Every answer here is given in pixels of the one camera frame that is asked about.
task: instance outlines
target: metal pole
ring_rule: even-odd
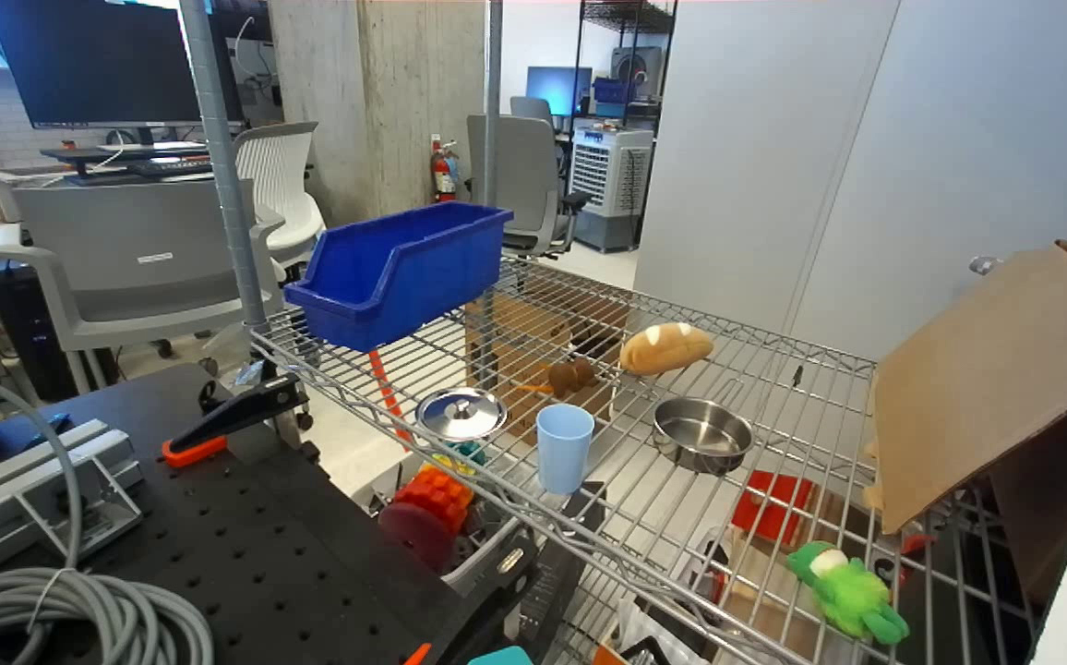
[[[490,0],[490,26],[486,26],[486,120],[484,120],[484,208],[495,208],[499,191],[499,139],[495,139],[495,120],[499,120],[499,85],[500,85],[500,0]]]
[[[193,62],[193,85],[194,85],[194,105],[199,105],[199,121],[202,121],[202,144],[210,157],[210,174],[214,174],[214,191],[218,208],[223,218],[223,238],[227,238],[227,254],[237,270],[237,293],[242,304],[242,320],[255,334],[264,334],[264,307],[262,307],[262,281],[258,281],[258,261],[250,254],[250,208],[241,195],[237,181],[237,157],[227,139],[227,111],[223,111],[223,89],[220,89],[220,69],[218,69],[218,52],[206,22],[206,0],[180,0],[177,3],[177,31],[189,49]]]

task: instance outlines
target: bread loaf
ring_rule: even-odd
[[[620,349],[620,368],[633,376],[663,373],[674,367],[691,367],[712,350],[712,338],[686,324],[649,324]]]

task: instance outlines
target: black table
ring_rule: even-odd
[[[269,430],[233,437],[233,456],[169,474],[159,442],[199,419],[202,368],[180,367],[125,382],[51,409],[104,419],[132,437],[142,485],[137,532],[86,567],[193,599],[214,631],[218,661],[403,661],[417,643],[447,647],[463,601],[340,496]],[[88,631],[62,627],[51,661],[95,661]]]

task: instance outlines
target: metal bowl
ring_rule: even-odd
[[[663,400],[654,407],[658,442],[692,474],[730,474],[740,466],[751,434],[740,419],[700,400]]]

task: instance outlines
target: green toy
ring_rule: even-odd
[[[824,617],[844,634],[872,634],[882,647],[906,641],[903,617],[888,607],[888,589],[830,544],[813,538],[797,546],[786,567],[818,596]]]

